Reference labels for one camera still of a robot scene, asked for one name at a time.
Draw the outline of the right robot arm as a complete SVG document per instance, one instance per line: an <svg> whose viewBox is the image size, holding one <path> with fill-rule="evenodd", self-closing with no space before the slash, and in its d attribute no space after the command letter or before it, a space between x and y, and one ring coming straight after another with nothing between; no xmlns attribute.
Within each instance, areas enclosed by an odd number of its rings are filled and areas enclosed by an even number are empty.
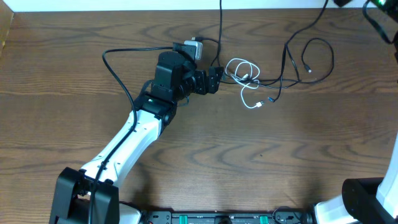
<svg viewBox="0 0 398 224"><path fill-rule="evenodd" d="M300 222L397 224L397 143L384 177L346 179L341 195L316 204Z"/></svg>

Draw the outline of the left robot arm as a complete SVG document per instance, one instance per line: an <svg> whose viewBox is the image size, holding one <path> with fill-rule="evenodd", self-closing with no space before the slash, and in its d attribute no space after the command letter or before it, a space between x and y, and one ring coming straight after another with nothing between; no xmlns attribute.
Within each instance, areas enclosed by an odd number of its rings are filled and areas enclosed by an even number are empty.
<svg viewBox="0 0 398 224"><path fill-rule="evenodd" d="M223 67L198 70L195 53L159 55L154 79L132 102L127 121L109 144L80 170L57 178L50 223L139 223L142 213L119 200L119 188L145 149L162 134L190 94L216 93Z"/></svg>

